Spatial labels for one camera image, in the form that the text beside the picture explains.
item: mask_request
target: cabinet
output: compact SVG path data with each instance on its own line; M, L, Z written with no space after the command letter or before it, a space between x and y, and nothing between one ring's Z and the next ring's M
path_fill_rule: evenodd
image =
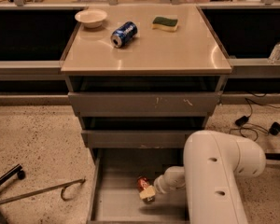
M149 209L139 200L136 178L152 180L182 165L185 141L213 114L231 66L196 6L95 8L105 10L107 20L97 29L79 27L62 66L97 168L89 222L185 223L184 190ZM176 33L150 28L160 15L178 18ZM136 38L113 48L111 33L130 20L138 26Z

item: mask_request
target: white bowl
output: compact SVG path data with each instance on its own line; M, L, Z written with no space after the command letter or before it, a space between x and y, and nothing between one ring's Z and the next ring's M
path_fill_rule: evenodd
M106 12L99 9L87 9L79 11L75 19L83 23L87 28L96 28L102 25L106 18Z

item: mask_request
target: soda can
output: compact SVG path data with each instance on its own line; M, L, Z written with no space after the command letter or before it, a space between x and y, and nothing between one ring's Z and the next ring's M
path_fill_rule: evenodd
M113 32L111 35L111 42L114 47L121 48L125 46L137 32L138 29L136 25L128 21Z

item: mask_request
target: drawer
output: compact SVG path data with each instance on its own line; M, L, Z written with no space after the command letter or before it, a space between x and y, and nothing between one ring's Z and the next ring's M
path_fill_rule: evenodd
M187 138L197 130L187 131L82 131L90 148L183 148Z
M139 198L137 178L153 184L172 165L182 165L183 149L99 150L88 223L189 223L186 191L156 195L155 202Z
M219 93L70 92L80 117L179 117L213 114Z

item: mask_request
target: concrete floor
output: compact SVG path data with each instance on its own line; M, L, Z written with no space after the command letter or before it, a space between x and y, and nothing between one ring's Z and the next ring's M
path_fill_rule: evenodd
M251 123L265 129L275 121L280 123L280 109L252 106ZM228 133L236 128L236 119L249 113L246 104L223 103L217 106L207 129ZM256 137L252 132L245 134ZM257 143L265 152L280 152L280 134L258 134ZM66 192L72 198L68 202L60 198L61 190L57 189L1 205L7 223L86 223L94 164L70 105L0 105L0 176L17 164L23 167L26 178L8 180L0 187L0 200L83 177L87 181ZM237 182L250 224L280 224L280 161L267 161L261 176Z

